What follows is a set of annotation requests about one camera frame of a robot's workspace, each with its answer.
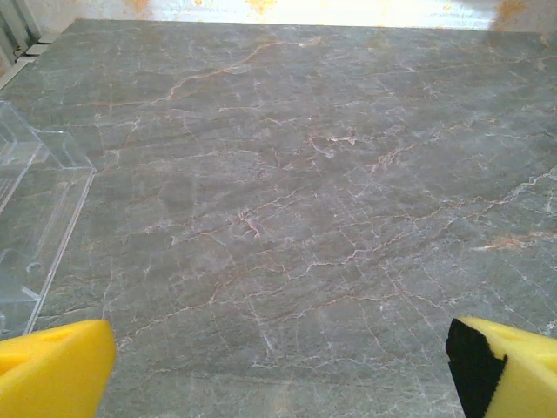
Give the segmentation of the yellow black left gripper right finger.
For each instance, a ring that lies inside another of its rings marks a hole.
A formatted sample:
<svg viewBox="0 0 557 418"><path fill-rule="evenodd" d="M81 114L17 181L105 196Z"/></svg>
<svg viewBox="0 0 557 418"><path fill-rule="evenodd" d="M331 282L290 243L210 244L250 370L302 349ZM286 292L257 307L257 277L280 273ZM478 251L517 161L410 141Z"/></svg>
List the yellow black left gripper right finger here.
<svg viewBox="0 0 557 418"><path fill-rule="evenodd" d="M446 353L466 418L555 418L555 339L460 317L451 322Z"/></svg>

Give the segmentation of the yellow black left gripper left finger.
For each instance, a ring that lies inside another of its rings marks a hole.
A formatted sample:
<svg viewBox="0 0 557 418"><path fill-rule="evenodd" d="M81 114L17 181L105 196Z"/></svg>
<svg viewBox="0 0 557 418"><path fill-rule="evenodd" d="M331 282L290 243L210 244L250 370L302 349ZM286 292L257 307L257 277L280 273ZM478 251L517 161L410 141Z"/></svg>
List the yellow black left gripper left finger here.
<svg viewBox="0 0 557 418"><path fill-rule="evenodd" d="M2 417L93 417L116 359L107 320L1 342Z"/></svg>

